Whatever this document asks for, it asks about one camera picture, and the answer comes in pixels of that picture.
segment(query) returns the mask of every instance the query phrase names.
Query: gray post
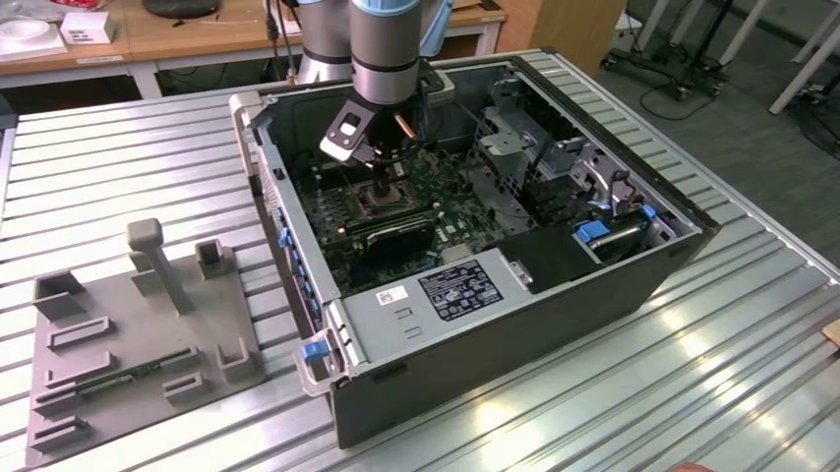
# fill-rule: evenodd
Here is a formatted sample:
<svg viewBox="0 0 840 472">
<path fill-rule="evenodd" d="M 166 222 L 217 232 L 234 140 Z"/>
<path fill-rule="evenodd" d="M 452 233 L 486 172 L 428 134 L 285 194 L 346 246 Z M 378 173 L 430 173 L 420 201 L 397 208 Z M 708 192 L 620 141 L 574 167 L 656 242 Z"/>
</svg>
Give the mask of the gray post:
<svg viewBox="0 0 840 472">
<path fill-rule="evenodd" d="M 126 234 L 128 236 L 128 247 L 146 255 L 148 264 L 152 266 L 160 283 L 170 294 L 175 309 L 183 315 L 193 309 L 193 303 L 184 292 L 182 282 L 172 270 L 170 261 L 163 254 L 163 229 L 156 218 L 143 219 L 128 223 Z"/>
</svg>

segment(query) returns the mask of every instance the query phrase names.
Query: white sticker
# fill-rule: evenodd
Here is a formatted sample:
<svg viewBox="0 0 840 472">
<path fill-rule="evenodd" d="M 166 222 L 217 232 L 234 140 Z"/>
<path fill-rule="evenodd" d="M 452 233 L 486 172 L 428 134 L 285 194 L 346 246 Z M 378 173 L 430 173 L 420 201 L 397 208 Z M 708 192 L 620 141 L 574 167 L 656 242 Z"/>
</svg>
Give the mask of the white sticker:
<svg viewBox="0 0 840 472">
<path fill-rule="evenodd" d="M 76 59 L 76 64 L 102 64 L 104 62 L 119 62 L 122 60 L 122 56 L 83 57 L 82 59 Z"/>
<path fill-rule="evenodd" d="M 402 285 L 377 293 L 377 300 L 379 300 L 379 305 L 383 307 L 404 298 L 409 298 L 409 292 L 406 292 L 406 287 Z"/>
</svg>

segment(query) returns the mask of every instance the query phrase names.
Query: green circuit board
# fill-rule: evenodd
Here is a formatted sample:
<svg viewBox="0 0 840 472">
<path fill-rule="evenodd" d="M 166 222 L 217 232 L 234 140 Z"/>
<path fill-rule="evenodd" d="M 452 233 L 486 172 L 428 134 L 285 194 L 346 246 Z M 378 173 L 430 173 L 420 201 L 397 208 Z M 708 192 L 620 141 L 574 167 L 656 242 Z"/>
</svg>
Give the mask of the green circuit board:
<svg viewBox="0 0 840 472">
<path fill-rule="evenodd" d="M 334 278 L 345 296 L 442 266 L 441 253 L 462 246 L 460 253 L 480 253 L 504 237 L 496 219 L 466 180 L 465 155 L 425 152 L 402 164 L 408 179 L 387 204 L 373 205 L 370 181 L 343 176 L 343 184 L 321 185 L 318 175 L 298 185 L 301 202 Z M 318 163 L 310 168 L 315 172 Z M 358 263 L 365 238 L 375 231 L 432 221 L 434 238 L 426 250 L 393 264 L 377 267 Z"/>
</svg>

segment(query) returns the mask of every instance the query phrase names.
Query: metal case frame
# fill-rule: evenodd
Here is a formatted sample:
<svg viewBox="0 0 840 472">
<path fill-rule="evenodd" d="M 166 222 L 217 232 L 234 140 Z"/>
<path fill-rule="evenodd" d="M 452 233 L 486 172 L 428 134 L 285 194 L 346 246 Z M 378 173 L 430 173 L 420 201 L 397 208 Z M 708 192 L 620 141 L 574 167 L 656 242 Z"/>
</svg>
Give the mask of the metal case frame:
<svg viewBox="0 0 840 472">
<path fill-rule="evenodd" d="M 466 60 L 445 69 L 462 70 L 500 64 L 514 67 L 534 89 L 560 106 L 570 121 L 604 148 L 610 149 L 633 173 L 651 184 L 663 200 L 679 209 L 697 232 L 534 296 L 532 303 L 498 313 L 492 319 L 480 320 L 469 328 L 453 332 L 446 339 L 418 346 L 402 356 L 369 362 L 295 190 L 285 175 L 269 132 L 270 112 L 265 110 L 251 125 L 261 145 L 262 191 L 273 222 L 277 228 L 287 231 L 294 241 L 291 249 L 286 247 L 286 261 L 279 261 L 278 266 L 281 272 L 289 272 L 290 263 L 299 261 L 299 267 L 303 267 L 313 282 L 313 298 L 325 311 L 327 324 L 301 325 L 299 329 L 302 333 L 313 333 L 321 327 L 329 328 L 335 334 L 334 346 L 339 352 L 333 358 L 334 367 L 339 367 L 338 373 L 315 372 L 315 379 L 310 379 L 315 382 L 305 380 L 305 389 L 311 394 L 327 393 L 330 396 L 341 447 L 361 443 L 632 313 L 663 280 L 693 259 L 720 230 L 719 224 L 524 60 L 518 57 Z M 289 94 L 345 87 L 346 82 L 337 82 L 291 88 L 271 95 L 267 102 Z M 286 285 L 286 292 L 290 299 L 303 297 L 294 284 Z M 310 306 L 311 303 L 303 301 L 302 305 Z"/>
</svg>

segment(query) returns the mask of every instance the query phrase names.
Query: white box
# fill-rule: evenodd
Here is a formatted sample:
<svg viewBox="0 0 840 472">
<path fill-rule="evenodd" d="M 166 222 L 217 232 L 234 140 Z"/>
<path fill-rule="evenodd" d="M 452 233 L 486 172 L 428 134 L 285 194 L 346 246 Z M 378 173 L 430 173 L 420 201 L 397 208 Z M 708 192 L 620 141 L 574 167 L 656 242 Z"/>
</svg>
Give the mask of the white box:
<svg viewBox="0 0 840 472">
<path fill-rule="evenodd" d="M 623 49 L 631 52 L 635 42 L 639 41 L 637 35 L 643 34 L 643 26 L 643 23 L 628 16 L 627 13 L 623 13 L 619 18 L 619 23 L 616 24 L 616 30 L 613 31 L 609 48 Z"/>
<path fill-rule="evenodd" d="M 34 42 L 0 40 L 0 62 L 20 61 L 40 56 L 51 56 L 67 52 L 62 35 L 55 25 L 50 25 L 50 32 Z"/>
<path fill-rule="evenodd" d="M 115 29 L 108 12 L 68 13 L 62 36 L 68 44 L 107 44 L 115 37 Z"/>
</svg>

